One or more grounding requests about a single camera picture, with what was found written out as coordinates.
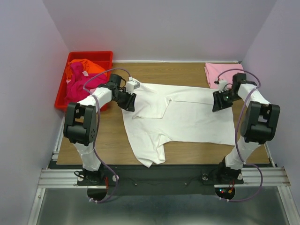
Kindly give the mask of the white printed t shirt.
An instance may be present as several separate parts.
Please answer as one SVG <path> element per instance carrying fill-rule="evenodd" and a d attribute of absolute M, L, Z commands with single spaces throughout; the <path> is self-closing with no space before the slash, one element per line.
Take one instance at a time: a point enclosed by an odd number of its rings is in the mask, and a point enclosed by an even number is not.
<path fill-rule="evenodd" d="M 233 112 L 213 112 L 213 89 L 141 83 L 134 112 L 123 111 L 136 159 L 146 167 L 165 162 L 164 144 L 194 142 L 234 145 Z"/>

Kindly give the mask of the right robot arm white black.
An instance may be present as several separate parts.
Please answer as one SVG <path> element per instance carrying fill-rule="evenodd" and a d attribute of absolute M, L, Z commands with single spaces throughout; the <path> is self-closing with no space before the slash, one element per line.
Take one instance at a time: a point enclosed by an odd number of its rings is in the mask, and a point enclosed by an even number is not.
<path fill-rule="evenodd" d="M 220 183 L 242 180 L 241 170 L 249 156 L 274 138 L 281 111 L 279 105 L 270 103 L 259 92 L 259 80 L 247 80 L 248 72 L 243 69 L 234 71 L 232 83 L 220 76 L 214 82 L 218 86 L 213 92 L 214 113 L 232 107 L 234 101 L 241 99 L 244 102 L 235 129 L 235 146 L 219 163 L 216 172 Z"/>

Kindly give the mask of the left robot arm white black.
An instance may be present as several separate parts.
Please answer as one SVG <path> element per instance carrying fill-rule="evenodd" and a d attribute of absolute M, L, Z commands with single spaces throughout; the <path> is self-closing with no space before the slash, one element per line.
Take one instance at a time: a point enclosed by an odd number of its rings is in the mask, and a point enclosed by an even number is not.
<path fill-rule="evenodd" d="M 122 80 L 121 76 L 112 74 L 107 83 L 89 91 L 85 99 L 67 106 L 63 134 L 75 146 L 82 160 L 82 171 L 75 172 L 79 182 L 98 185 L 104 179 L 102 162 L 95 153 L 101 107 L 115 101 L 121 109 L 135 111 L 134 91 L 140 83 L 129 76 L 125 86 L 121 87 Z"/>

